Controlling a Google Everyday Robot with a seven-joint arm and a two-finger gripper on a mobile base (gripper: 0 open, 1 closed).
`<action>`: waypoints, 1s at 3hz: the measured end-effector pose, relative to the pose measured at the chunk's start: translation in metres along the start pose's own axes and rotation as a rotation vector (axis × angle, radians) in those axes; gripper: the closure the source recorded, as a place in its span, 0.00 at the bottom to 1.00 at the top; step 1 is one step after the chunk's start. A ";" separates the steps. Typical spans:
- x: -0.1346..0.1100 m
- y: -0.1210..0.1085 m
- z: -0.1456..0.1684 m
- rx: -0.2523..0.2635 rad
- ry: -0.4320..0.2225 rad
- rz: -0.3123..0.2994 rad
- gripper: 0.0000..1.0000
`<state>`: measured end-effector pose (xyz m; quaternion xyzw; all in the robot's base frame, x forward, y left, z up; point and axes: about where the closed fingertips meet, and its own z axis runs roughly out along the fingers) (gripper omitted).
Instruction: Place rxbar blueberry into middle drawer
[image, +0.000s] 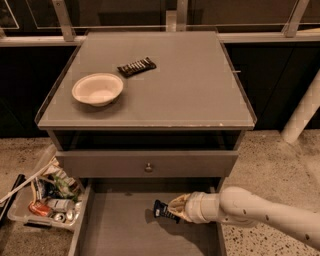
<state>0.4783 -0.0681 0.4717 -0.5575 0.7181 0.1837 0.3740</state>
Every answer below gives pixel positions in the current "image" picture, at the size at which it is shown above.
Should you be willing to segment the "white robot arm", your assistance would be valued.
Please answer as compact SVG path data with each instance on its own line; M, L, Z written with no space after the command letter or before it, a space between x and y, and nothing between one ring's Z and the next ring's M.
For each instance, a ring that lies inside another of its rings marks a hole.
M188 222L246 226L257 222L320 249L320 214L263 199L240 187L220 193L193 192L168 204L168 211Z

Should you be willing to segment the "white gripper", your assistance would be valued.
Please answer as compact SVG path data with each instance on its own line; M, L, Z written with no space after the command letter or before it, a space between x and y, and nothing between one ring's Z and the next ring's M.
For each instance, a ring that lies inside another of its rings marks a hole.
M194 192L183 194L168 204L168 210L173 215L196 224L217 221L219 217L219 196Z

